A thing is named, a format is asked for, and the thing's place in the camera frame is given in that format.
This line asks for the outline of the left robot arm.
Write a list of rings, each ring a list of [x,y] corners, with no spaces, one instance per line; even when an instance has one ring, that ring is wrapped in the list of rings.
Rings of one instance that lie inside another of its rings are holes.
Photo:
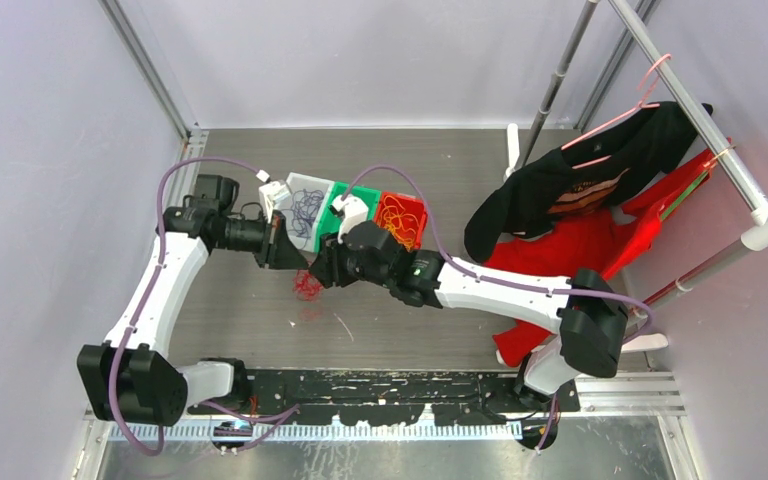
[[[238,193],[235,180],[199,175],[194,193],[165,209],[164,229],[124,313],[101,344],[83,346],[77,357],[98,419],[171,427],[204,401],[229,413],[250,403],[253,388],[243,361],[208,357],[175,367],[167,359],[183,302],[213,251],[250,253],[263,269],[307,266],[281,211],[291,197],[287,184],[267,180],[259,187],[260,211],[253,219],[234,213]]]

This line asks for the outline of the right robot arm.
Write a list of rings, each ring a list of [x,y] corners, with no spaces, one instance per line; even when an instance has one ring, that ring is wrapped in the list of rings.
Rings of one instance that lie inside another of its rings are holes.
[[[528,348],[515,384],[518,403],[537,411],[579,375],[612,378],[629,312],[596,272],[534,277],[471,264],[434,250],[409,250],[372,221],[327,234],[309,268],[325,288],[378,285],[403,304],[470,309],[522,320],[552,335]]]

